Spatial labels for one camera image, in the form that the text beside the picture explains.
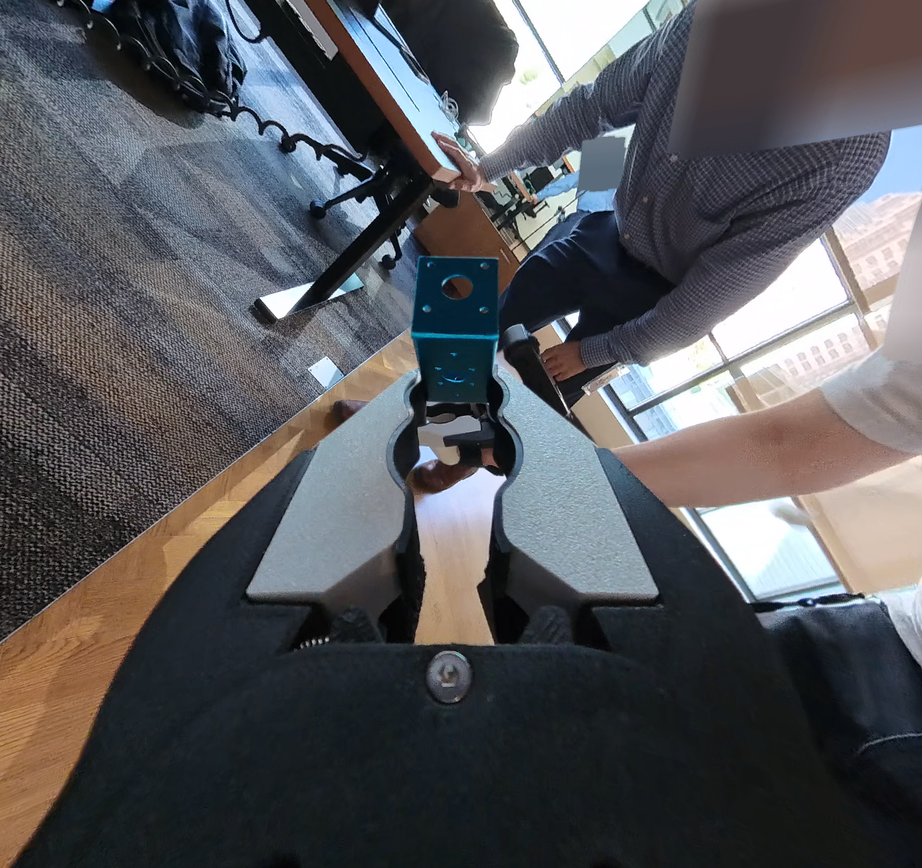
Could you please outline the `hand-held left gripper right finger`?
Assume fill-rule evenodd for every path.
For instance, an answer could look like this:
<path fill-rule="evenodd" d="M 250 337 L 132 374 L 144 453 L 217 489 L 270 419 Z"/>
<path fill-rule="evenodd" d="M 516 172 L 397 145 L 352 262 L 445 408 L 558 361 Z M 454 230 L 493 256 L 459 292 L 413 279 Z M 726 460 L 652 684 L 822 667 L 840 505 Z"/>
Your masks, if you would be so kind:
<path fill-rule="evenodd" d="M 495 641 L 517 641 L 545 606 L 577 627 L 587 610 L 651 606 L 659 590 L 608 479 L 609 454 L 506 369 L 495 416 L 513 463 L 494 499 L 478 593 Z"/>

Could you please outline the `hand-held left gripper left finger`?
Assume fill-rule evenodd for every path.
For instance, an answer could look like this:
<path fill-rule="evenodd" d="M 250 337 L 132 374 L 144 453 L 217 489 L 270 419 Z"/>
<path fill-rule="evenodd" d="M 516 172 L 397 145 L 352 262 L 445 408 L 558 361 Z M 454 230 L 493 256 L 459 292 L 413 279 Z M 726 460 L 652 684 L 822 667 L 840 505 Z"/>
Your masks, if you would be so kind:
<path fill-rule="evenodd" d="M 410 370 L 314 450 L 247 588 L 255 603 L 362 609 L 413 641 L 425 586 L 409 472 L 420 459 L 421 373 Z"/>

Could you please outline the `small blue U bracket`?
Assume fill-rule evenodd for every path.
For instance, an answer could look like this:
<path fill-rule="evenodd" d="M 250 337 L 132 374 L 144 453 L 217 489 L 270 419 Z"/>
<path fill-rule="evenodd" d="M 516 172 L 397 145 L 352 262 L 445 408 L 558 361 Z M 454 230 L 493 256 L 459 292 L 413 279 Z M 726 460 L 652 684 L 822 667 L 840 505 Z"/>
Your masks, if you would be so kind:
<path fill-rule="evenodd" d="M 411 338 L 426 401 L 485 404 L 499 341 L 499 262 L 418 261 Z"/>

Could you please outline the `person's right forearm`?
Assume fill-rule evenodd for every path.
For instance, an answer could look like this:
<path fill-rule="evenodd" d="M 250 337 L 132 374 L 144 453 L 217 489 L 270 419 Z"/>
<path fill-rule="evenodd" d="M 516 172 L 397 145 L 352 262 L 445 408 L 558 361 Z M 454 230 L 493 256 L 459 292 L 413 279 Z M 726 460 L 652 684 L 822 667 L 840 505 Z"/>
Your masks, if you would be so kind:
<path fill-rule="evenodd" d="M 613 450 L 668 507 L 731 506 L 813 494 L 891 468 L 909 454 L 862 435 L 820 390 Z"/>

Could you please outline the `grey wooden-edged desk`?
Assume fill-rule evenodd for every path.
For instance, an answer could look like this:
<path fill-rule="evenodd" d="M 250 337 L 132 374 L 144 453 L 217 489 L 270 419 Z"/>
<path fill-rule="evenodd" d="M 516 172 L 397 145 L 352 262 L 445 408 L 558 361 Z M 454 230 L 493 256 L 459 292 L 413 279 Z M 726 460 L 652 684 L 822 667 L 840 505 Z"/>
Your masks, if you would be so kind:
<path fill-rule="evenodd" d="M 414 72 L 383 9 L 368 16 L 357 0 L 242 1 L 354 153 L 382 160 L 371 171 L 345 152 L 327 152 L 341 175 L 360 184 L 311 203 L 311 216 L 322 219 L 336 205 L 368 199 L 378 215 L 317 279 L 255 301 L 257 312 L 276 323 L 361 288 L 359 268 L 387 242 L 394 254 L 382 265 L 396 266 L 399 233 L 409 218 L 459 176 L 433 137 L 454 134 L 457 126 L 439 93 Z"/>

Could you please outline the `large paned window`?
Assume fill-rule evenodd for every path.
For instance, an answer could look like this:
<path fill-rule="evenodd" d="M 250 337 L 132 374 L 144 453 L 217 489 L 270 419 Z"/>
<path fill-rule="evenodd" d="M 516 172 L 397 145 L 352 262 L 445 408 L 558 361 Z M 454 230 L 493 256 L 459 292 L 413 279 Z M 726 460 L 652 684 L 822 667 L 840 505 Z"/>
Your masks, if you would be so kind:
<path fill-rule="evenodd" d="M 616 34 L 614 58 L 605 67 L 659 31 L 692 1 L 661 0 L 663 8 L 655 24 L 638 14 Z M 632 130 L 628 126 L 603 135 L 625 139 L 624 160 Z M 532 252 L 567 234 L 582 217 L 611 211 L 615 193 L 616 189 L 586 193 L 577 209 L 548 230 Z M 738 415 L 744 408 L 788 400 L 870 353 L 857 313 L 846 309 L 846 286 L 823 235 L 759 296 L 719 322 L 703 339 L 646 366 L 613 367 L 623 371 L 610 385 L 624 409 L 635 409 L 681 387 L 632 418 L 644 441 Z"/>

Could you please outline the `person's dark trousers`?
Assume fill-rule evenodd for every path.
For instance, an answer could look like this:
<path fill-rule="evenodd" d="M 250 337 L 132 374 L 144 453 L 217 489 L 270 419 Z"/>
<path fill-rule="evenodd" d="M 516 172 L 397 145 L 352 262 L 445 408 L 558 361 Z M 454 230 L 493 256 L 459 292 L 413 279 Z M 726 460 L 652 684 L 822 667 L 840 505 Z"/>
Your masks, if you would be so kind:
<path fill-rule="evenodd" d="M 836 779 L 870 810 L 920 828 L 920 654 L 884 602 L 836 593 L 752 608 Z"/>

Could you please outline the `black backpack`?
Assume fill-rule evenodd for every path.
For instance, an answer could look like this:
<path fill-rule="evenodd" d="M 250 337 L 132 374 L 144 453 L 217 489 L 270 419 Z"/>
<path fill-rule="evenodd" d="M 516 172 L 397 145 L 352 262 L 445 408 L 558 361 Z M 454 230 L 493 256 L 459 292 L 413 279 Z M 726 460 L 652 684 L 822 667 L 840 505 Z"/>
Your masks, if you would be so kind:
<path fill-rule="evenodd" d="M 187 106 L 221 116 L 239 99 L 247 68 L 211 0 L 113 0 L 108 17 Z"/>

